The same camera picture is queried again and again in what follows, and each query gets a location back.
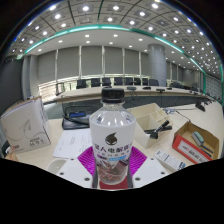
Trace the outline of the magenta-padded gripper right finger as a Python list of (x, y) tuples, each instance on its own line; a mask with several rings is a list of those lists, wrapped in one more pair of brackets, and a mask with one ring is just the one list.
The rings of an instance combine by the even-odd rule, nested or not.
[(139, 149), (132, 148), (127, 176), (129, 188), (141, 188), (166, 175), (167, 171), (155, 157), (147, 157)]

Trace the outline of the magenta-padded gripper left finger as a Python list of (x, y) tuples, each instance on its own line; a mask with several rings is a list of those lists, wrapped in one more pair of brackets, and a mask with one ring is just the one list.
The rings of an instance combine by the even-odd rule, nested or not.
[(98, 176), (93, 149), (89, 147), (77, 158), (67, 160), (56, 175), (84, 188), (96, 188)]

